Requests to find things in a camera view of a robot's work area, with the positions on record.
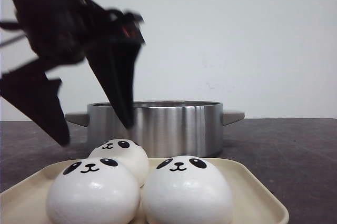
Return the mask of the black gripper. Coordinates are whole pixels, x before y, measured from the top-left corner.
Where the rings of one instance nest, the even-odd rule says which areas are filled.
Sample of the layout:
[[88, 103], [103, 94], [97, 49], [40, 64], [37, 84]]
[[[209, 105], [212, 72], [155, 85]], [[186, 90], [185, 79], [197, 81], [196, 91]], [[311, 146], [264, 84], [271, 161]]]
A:
[[125, 128], [134, 125], [134, 65], [144, 39], [139, 14], [103, 9], [92, 0], [24, 3], [16, 14], [31, 49], [56, 65], [88, 64]]

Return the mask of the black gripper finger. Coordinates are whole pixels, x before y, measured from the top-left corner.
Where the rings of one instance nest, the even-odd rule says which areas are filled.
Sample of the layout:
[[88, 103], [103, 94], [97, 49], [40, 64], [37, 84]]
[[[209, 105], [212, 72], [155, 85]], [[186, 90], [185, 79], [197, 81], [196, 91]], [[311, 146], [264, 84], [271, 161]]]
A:
[[1, 76], [1, 97], [30, 118], [59, 145], [70, 143], [70, 133], [58, 98], [62, 81], [45, 72], [57, 63], [36, 59]]

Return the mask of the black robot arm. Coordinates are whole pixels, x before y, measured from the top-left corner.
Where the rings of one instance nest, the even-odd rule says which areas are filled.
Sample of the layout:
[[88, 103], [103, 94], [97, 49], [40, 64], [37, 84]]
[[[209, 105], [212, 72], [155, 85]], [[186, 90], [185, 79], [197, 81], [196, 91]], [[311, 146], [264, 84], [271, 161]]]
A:
[[30, 118], [59, 145], [70, 134], [60, 106], [60, 79], [46, 72], [86, 59], [118, 118], [134, 124], [133, 75], [144, 43], [142, 16], [104, 9], [92, 0], [13, 0], [15, 22], [5, 30], [22, 30], [37, 58], [1, 77], [1, 96]]

